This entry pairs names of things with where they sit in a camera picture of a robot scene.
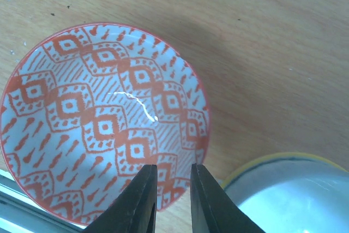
yellow rim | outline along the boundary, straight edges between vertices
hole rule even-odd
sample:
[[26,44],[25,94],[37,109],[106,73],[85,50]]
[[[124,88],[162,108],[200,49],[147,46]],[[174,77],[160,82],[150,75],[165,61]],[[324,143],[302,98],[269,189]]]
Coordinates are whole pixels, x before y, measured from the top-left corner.
[[313,155],[313,154],[308,154],[308,153],[299,153],[299,152],[284,152],[284,153],[275,153],[275,154],[270,154],[270,155],[266,155],[260,158],[256,158],[244,165],[242,165],[241,167],[239,167],[237,170],[235,170],[233,173],[231,173],[221,184],[222,188],[226,188],[230,182],[235,179],[237,176],[241,175],[243,172],[245,172],[246,170],[250,169],[251,167],[255,166],[255,165],[259,165],[263,162],[267,162],[270,161],[272,159],[277,159],[277,158],[292,158],[292,157],[298,157],[298,158],[304,158],[304,159],[313,159],[313,160],[319,160],[325,163],[328,163],[332,166],[334,166],[335,168],[338,168],[340,170],[343,170],[345,172],[347,172],[344,168],[342,168],[340,165],[317,155]]

patterned bowl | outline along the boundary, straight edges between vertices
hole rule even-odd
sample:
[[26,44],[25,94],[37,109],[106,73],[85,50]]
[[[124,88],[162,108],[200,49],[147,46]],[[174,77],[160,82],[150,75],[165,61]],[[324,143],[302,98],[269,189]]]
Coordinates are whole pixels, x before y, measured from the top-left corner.
[[201,81],[169,44],[135,27],[92,23],[33,48],[1,100],[0,143],[39,206],[88,225],[144,164],[158,165],[158,210],[202,163],[210,115]]

red and white bowl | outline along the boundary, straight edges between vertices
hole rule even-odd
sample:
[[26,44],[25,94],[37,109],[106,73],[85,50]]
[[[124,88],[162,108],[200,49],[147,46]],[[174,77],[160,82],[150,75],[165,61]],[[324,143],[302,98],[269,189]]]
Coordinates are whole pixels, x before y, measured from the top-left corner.
[[202,82],[169,44],[92,23],[43,40],[1,100],[0,143],[19,186],[48,212],[88,225],[144,164],[158,165],[158,210],[179,198],[209,140]]

red rim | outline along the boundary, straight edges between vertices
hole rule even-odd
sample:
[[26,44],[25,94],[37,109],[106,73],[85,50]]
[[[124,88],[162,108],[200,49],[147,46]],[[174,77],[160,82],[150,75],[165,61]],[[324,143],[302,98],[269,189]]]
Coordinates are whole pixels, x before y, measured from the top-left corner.
[[[19,70],[19,68],[21,68],[23,66],[23,64],[25,64],[28,60],[28,58],[30,57],[30,55],[37,49],[39,48],[42,44],[52,40],[53,38],[55,38],[56,36],[66,32],[66,31],[70,31],[70,30],[73,30],[73,29],[76,29],[76,28],[81,28],[81,27],[86,27],[86,26],[99,26],[99,25],[111,25],[111,26],[123,26],[123,27],[128,27],[128,28],[132,28],[132,29],[135,29],[135,30],[138,30],[138,31],[141,31],[141,32],[144,32],[144,33],[147,33],[149,35],[152,35],[153,37],[157,38],[158,40],[166,43],[170,48],[172,48],[177,54],[179,57],[180,56],[180,53],[170,44],[168,44],[166,41],[162,40],[161,38],[159,38],[157,35],[154,35],[153,33],[150,33],[149,31],[147,30],[144,30],[142,28],[138,28],[138,27],[135,27],[135,26],[131,26],[131,25],[127,25],[127,24],[123,24],[123,23],[116,23],[116,22],[92,22],[92,23],[83,23],[83,24],[79,24],[79,25],[76,25],[76,26],[72,26],[72,27],[68,27],[66,29],[63,29],[59,32],[56,32],[54,34],[52,34],[51,36],[45,38],[44,40],[42,40],[41,42],[39,42],[38,44],[36,44],[36,46],[34,48],[32,48],[24,57],[22,60],[20,60],[20,62],[18,63],[18,65],[15,67],[15,69],[13,70],[13,72],[11,73],[6,85],[5,85],[5,88],[4,88],[4,92],[1,96],[1,105],[4,104],[4,99],[5,99],[5,94],[7,93],[6,90],[8,90],[8,87],[9,87],[9,83],[10,83],[10,79],[12,79],[14,77],[14,74]],[[210,142],[210,133],[211,133],[211,129],[212,129],[212,112],[211,112],[211,106],[210,106],[210,103],[209,103],[209,100],[208,100],[208,96],[207,96],[207,92],[204,88],[204,85],[202,83],[202,80],[198,77],[198,74],[197,72],[194,70],[194,68],[191,66],[190,63],[188,63],[186,61],[186,63],[188,64],[188,66],[190,67],[190,69],[192,70],[192,72],[194,73],[195,77],[197,78],[200,86],[201,86],[201,89],[202,89],[202,92],[203,92],[203,95],[204,95],[204,98],[205,98],[205,101],[207,102],[206,105],[207,105],[207,112],[208,112],[208,116],[209,116],[209,120],[208,120],[208,130],[207,130],[207,138],[208,138],[208,145],[209,145],[209,142]],[[37,205],[39,205],[42,209],[44,209],[46,212],[52,214],[53,216],[55,217],[59,217],[60,219],[66,221],[66,222],[69,222],[69,223],[74,223],[74,224],[77,224],[76,222],[72,222],[66,218],[63,218],[62,216],[59,216],[57,214],[53,214],[51,211],[49,211],[48,209],[44,208],[44,205],[42,205],[41,203],[39,203],[37,200],[34,200],[28,193],[27,191],[22,187],[22,185],[19,183],[19,180],[17,178],[17,176],[15,176],[15,174],[13,173],[13,171],[11,170],[10,168],[10,164],[8,163],[6,157],[5,157],[5,153],[4,153],[4,146],[3,146],[3,140],[2,140],[2,136],[0,136],[0,146],[1,146],[1,150],[2,150],[2,156],[4,158],[4,161],[6,163],[6,166],[7,166],[7,169],[8,171],[11,173],[12,177],[14,178],[14,180],[16,181],[17,185],[23,190],[23,192],[25,192],[27,194],[27,196],[32,200],[34,201]],[[202,162],[204,162],[205,158],[206,158],[206,155],[207,155],[207,151],[208,151],[208,148],[206,151],[204,151],[204,154],[203,154],[203,159],[202,159]],[[79,223],[80,225],[84,225],[84,226],[88,226],[89,224],[84,224],[84,223]]]

wooden table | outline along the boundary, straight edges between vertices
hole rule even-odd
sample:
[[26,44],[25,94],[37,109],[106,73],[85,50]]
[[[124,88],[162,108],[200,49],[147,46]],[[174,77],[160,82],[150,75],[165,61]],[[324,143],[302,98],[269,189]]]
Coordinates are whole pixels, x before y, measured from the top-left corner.
[[[206,167],[224,179],[269,153],[318,154],[349,168],[349,0],[0,0],[0,91],[36,43],[92,21],[171,43],[212,105]],[[3,160],[0,168],[6,169]],[[187,192],[157,232],[191,232]]]

